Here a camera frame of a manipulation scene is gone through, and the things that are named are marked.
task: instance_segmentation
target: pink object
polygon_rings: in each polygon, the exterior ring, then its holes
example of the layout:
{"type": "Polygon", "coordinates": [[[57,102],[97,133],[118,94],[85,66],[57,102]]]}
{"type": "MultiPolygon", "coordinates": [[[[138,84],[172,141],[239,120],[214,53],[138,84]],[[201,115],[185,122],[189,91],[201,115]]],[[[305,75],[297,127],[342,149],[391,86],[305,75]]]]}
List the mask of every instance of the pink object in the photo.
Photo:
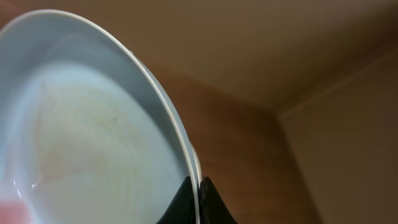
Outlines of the pink object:
{"type": "Polygon", "coordinates": [[[30,213],[24,202],[0,202],[0,224],[30,223],[30,213]]]}

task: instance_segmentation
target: ceiling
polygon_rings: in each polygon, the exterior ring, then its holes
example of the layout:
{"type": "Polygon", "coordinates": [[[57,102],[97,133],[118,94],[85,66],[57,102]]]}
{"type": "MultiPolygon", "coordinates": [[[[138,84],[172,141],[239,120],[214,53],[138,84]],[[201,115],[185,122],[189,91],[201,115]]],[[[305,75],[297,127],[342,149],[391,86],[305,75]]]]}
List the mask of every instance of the ceiling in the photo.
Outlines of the ceiling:
{"type": "Polygon", "coordinates": [[[86,17],[144,63],[264,108],[375,49],[398,17],[397,0],[0,0],[0,19],[40,8],[86,17]]]}

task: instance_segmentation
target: brown wall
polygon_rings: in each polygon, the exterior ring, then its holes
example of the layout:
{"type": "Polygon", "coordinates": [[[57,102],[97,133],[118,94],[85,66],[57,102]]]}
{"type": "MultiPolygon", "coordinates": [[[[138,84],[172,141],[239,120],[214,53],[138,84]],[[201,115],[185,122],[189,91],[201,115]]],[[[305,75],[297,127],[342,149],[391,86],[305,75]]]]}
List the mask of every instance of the brown wall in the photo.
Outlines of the brown wall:
{"type": "Polygon", "coordinates": [[[0,0],[0,11],[10,4],[87,17],[144,63],[265,108],[393,38],[398,18],[395,0],[0,0]]]}
{"type": "Polygon", "coordinates": [[[398,223],[398,49],[280,120],[325,224],[398,223]]]}
{"type": "Polygon", "coordinates": [[[203,175],[238,223],[321,223],[272,114],[167,69],[150,69],[176,107],[203,175]]]}

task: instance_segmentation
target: beige wall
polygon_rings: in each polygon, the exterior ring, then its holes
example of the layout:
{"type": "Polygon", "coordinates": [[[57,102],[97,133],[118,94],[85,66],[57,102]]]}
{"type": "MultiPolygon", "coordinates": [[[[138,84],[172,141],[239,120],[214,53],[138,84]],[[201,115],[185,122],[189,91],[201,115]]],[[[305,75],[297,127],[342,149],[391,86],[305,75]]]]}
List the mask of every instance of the beige wall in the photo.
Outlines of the beige wall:
{"type": "Polygon", "coordinates": [[[398,49],[280,120],[325,224],[398,223],[398,49]]]}
{"type": "Polygon", "coordinates": [[[0,0],[0,13],[9,14],[0,15],[0,25],[21,11],[71,11],[110,31],[144,63],[273,108],[391,38],[397,6],[396,0],[0,0]]]}

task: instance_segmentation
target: black object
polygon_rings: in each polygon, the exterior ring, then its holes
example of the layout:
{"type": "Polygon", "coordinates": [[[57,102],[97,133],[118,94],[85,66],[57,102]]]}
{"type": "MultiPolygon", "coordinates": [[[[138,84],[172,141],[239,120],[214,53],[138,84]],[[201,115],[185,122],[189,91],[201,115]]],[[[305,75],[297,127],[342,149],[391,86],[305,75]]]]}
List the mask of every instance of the black object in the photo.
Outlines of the black object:
{"type": "MultiPolygon", "coordinates": [[[[201,224],[237,224],[209,177],[199,190],[201,224]]],[[[186,177],[172,202],[157,224],[195,224],[195,204],[190,177],[186,177]]]]}

